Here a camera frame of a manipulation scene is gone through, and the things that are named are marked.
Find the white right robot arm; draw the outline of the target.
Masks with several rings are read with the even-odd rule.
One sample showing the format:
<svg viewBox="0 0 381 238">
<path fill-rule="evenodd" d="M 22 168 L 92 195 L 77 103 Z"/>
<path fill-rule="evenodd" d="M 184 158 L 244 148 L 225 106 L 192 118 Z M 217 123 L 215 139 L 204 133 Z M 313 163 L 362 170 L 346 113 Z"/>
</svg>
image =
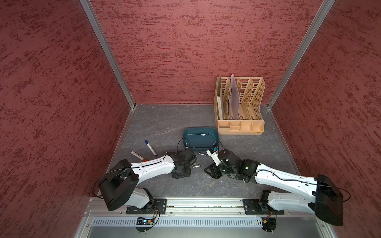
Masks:
<svg viewBox="0 0 381 238">
<path fill-rule="evenodd" d="M 343 226 L 343 188 L 337 187 L 327 176 L 304 177 L 271 168 L 253 160 L 242 160 L 232 151 L 209 148 L 207 155 L 213 164 L 204 171 L 213 179 L 223 175 L 245 183 L 267 185 L 282 190 L 281 193 L 264 190 L 258 205 L 261 212 L 273 214 L 290 210 L 314 214 L 320 220 Z"/>
</svg>

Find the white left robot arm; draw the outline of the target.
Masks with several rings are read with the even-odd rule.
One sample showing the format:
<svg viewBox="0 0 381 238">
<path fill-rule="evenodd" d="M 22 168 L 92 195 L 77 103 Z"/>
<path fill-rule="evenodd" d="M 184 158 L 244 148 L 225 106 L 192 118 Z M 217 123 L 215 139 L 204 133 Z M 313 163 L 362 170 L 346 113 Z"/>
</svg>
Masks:
<svg viewBox="0 0 381 238">
<path fill-rule="evenodd" d="M 190 177 L 191 167 L 196 161 L 196 154 L 189 148 L 167 152 L 158 159 L 141 163 L 121 160 L 95 182 L 92 193 L 105 202 L 109 211 L 130 206 L 143 214 L 151 213 L 155 216 L 163 209 L 148 189 L 139 188 L 138 185 L 165 174 L 170 174 L 174 179 Z"/>
</svg>

